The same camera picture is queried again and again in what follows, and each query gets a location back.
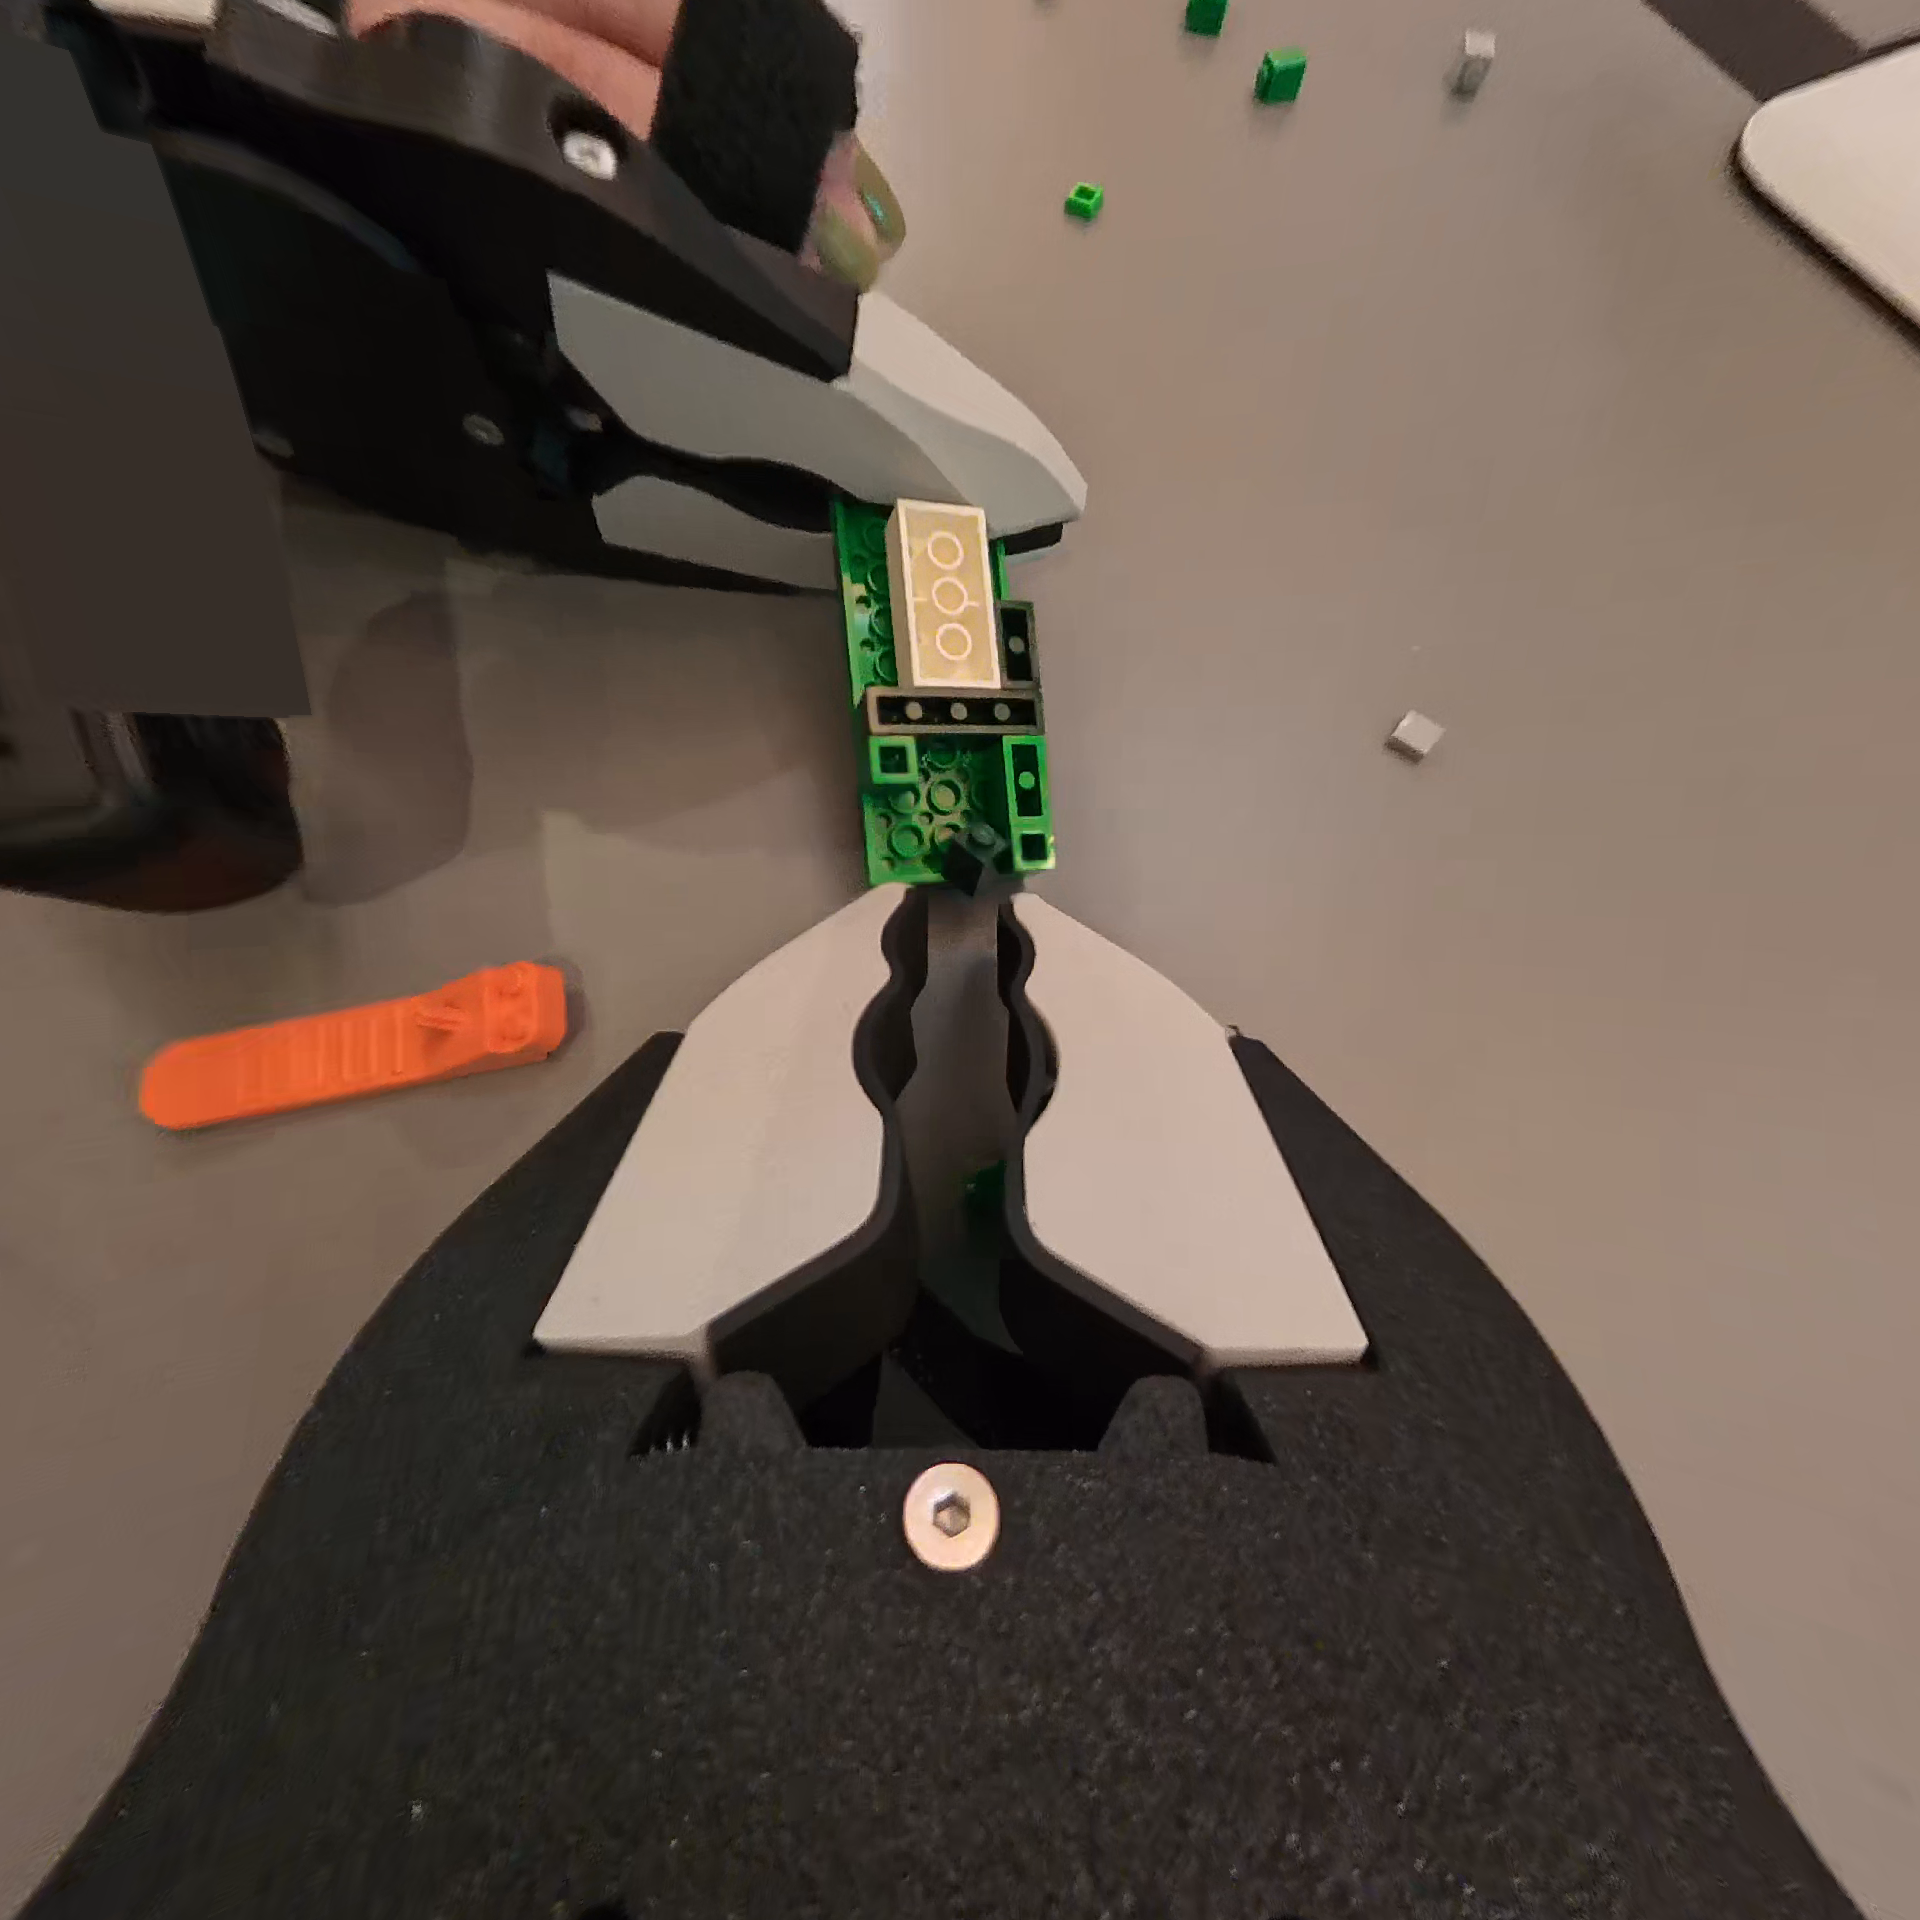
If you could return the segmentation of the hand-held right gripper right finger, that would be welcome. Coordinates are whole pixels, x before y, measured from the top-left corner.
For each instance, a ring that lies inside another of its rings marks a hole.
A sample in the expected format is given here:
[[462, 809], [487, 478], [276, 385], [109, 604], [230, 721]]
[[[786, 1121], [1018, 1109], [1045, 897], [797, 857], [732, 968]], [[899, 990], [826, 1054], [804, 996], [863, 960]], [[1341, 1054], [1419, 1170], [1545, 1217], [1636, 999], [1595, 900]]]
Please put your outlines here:
[[1039, 896], [999, 912], [999, 1308], [1058, 1373], [1356, 1364], [1370, 1350], [1241, 1068], [1181, 986]]

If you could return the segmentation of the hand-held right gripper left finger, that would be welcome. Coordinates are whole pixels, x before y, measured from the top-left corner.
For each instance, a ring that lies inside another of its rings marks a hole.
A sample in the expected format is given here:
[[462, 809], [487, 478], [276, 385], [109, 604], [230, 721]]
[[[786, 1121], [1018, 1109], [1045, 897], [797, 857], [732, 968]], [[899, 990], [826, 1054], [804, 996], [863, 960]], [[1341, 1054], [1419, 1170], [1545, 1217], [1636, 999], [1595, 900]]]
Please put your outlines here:
[[874, 1220], [884, 1120], [857, 1029], [895, 982], [883, 936], [914, 900], [870, 889], [689, 1023], [534, 1321], [542, 1352], [719, 1360]]

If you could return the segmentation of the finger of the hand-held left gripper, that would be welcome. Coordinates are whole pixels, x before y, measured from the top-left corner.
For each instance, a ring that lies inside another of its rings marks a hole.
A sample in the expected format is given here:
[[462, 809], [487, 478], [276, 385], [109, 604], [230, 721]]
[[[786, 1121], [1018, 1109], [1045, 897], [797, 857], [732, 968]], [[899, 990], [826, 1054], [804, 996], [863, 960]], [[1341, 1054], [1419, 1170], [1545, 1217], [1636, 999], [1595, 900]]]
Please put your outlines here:
[[847, 372], [821, 378], [551, 273], [565, 358], [644, 441], [811, 473], [883, 502], [956, 500], [995, 536], [1079, 521], [1087, 482], [1045, 423], [884, 292], [854, 301]]
[[841, 584], [833, 485], [764, 460], [591, 457], [591, 521], [634, 565], [791, 592]]

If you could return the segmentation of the green brick assembly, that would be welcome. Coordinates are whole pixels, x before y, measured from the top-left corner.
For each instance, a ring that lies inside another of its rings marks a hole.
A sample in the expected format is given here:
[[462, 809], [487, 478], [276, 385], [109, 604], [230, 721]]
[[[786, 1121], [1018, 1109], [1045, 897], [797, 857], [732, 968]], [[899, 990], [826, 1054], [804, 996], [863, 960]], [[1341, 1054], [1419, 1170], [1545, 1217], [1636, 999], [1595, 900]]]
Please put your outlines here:
[[870, 884], [941, 879], [971, 821], [1009, 841], [1009, 881], [1050, 872], [1039, 624], [1012, 596], [1003, 542], [977, 506], [833, 500]]

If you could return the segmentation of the person's left hand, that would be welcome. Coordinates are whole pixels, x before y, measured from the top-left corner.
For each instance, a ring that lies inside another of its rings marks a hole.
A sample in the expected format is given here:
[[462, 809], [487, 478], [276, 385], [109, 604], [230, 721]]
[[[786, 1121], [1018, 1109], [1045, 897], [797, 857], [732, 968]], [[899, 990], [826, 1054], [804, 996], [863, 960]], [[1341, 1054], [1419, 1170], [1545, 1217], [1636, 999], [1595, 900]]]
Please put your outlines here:
[[724, 226], [869, 292], [906, 212], [857, 134], [860, 41], [823, 1], [350, 1], [348, 34], [462, 22], [531, 57]]

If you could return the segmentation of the black flat panel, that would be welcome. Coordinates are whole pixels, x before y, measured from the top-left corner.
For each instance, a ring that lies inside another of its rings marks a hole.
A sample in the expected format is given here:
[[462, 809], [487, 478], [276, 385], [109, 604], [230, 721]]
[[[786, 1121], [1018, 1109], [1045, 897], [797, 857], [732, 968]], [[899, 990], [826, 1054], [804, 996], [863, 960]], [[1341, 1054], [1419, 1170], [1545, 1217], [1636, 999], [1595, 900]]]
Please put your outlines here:
[[308, 712], [270, 474], [153, 146], [5, 31], [5, 637], [62, 708]]

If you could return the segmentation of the orange brick separator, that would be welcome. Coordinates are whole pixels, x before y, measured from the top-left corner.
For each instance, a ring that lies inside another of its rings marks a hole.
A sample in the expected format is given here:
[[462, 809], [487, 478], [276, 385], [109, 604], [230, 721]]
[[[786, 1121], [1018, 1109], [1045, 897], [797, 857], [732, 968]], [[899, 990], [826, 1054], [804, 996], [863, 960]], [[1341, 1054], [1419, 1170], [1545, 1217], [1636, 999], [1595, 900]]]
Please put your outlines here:
[[171, 1133], [540, 1065], [570, 1037], [561, 967], [483, 967], [413, 996], [177, 1040], [134, 1104]]

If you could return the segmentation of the black round foot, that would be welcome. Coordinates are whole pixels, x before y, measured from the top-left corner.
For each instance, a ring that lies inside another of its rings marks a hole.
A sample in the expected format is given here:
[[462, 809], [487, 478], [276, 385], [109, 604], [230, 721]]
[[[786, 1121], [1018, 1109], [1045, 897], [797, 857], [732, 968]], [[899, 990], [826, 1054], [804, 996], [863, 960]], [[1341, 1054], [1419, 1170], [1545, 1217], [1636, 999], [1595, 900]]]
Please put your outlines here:
[[271, 717], [27, 708], [5, 717], [2, 886], [141, 913], [270, 893], [302, 871]]

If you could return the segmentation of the white rounded base plate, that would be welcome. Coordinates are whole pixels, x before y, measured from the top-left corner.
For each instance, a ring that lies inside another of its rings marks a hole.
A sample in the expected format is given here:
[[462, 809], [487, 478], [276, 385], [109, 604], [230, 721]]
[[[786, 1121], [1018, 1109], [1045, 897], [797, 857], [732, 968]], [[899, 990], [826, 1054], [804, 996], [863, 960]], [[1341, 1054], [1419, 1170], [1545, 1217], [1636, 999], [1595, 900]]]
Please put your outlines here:
[[1917, 37], [1757, 108], [1735, 164], [1813, 252], [1917, 324]]

